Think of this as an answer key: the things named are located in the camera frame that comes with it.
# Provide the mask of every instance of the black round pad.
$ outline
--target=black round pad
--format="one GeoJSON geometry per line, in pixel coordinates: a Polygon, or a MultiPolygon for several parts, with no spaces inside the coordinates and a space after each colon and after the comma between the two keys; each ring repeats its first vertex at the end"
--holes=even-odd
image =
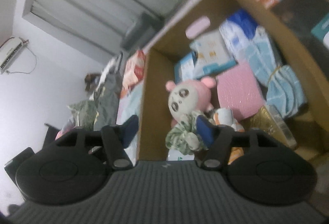
{"type": "Polygon", "coordinates": [[[77,147],[51,147],[18,168],[16,182],[26,199],[49,205],[80,201],[93,195],[107,178],[96,157],[77,147]]]}
{"type": "Polygon", "coordinates": [[[313,167],[286,147],[259,147],[228,166],[228,180],[243,196],[264,204],[305,200],[316,184],[313,167]]]}

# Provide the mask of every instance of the black device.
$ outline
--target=black device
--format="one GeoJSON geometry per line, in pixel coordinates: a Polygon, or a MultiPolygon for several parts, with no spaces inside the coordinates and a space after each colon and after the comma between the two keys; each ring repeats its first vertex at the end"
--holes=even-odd
{"type": "Polygon", "coordinates": [[[235,132],[197,119],[214,143],[199,162],[138,161],[124,148],[138,130],[133,116],[99,132],[75,129],[16,170],[26,199],[13,223],[322,223],[305,200],[312,166],[261,130],[235,132]],[[90,148],[99,146],[97,154],[90,148]],[[227,165],[231,147],[247,147],[227,165]]]}
{"type": "Polygon", "coordinates": [[[16,184],[16,172],[20,165],[30,157],[34,155],[34,151],[31,147],[26,148],[23,152],[16,155],[12,160],[5,164],[5,171],[7,172],[8,176],[11,180],[16,184]]]}

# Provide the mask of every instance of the stuffed animal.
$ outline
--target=stuffed animal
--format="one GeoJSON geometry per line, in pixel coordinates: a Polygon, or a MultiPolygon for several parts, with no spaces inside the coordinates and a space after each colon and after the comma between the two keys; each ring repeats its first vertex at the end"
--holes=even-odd
{"type": "Polygon", "coordinates": [[[191,114],[192,111],[210,111],[213,106],[210,103],[210,89],[216,86],[216,80],[204,77],[201,81],[186,80],[178,85],[173,81],[166,83],[166,89],[170,92],[168,106],[174,118],[173,127],[181,120],[181,116],[191,114]]]}

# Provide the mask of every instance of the red package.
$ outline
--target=red package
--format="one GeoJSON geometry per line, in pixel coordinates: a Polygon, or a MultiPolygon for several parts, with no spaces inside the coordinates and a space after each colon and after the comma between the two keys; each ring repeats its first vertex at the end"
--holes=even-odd
{"type": "Polygon", "coordinates": [[[124,90],[131,90],[144,77],[145,54],[138,50],[129,58],[123,75],[122,87],[124,90]]]}

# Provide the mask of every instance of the grey ribbed surface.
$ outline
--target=grey ribbed surface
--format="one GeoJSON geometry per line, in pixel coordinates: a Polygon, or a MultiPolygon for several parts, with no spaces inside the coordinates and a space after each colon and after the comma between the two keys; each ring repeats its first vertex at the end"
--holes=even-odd
{"type": "Polygon", "coordinates": [[[306,202],[257,205],[229,188],[220,173],[203,171],[193,161],[142,161],[130,171],[114,173],[100,192],[83,202],[61,207],[26,202],[10,220],[19,224],[318,224],[324,217],[306,202]]]}

